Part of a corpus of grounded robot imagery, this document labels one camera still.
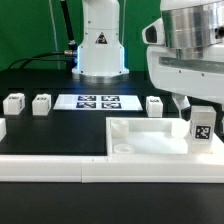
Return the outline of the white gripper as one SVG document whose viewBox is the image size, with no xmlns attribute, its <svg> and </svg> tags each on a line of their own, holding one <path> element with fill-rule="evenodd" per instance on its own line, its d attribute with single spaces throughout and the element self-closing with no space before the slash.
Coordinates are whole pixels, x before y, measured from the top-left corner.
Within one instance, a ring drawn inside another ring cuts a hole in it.
<svg viewBox="0 0 224 224">
<path fill-rule="evenodd" d="M 180 118 L 190 118 L 187 96 L 224 104 L 224 44 L 205 47 L 202 59 L 191 60 L 177 59 L 171 49 L 151 45 L 147 62 L 152 84 L 173 93 Z"/>
</svg>

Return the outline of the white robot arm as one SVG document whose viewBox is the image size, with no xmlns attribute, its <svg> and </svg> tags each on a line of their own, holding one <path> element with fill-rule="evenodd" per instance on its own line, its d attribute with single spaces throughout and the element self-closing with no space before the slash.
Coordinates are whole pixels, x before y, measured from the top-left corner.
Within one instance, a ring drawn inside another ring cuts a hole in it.
<svg viewBox="0 0 224 224">
<path fill-rule="evenodd" d="M 84 37 L 72 69 L 90 82 L 129 70 L 119 42 L 118 0 L 82 0 Z M 161 17 L 145 27 L 149 77 L 180 108 L 188 96 L 224 105 L 224 0 L 161 0 Z"/>
</svg>

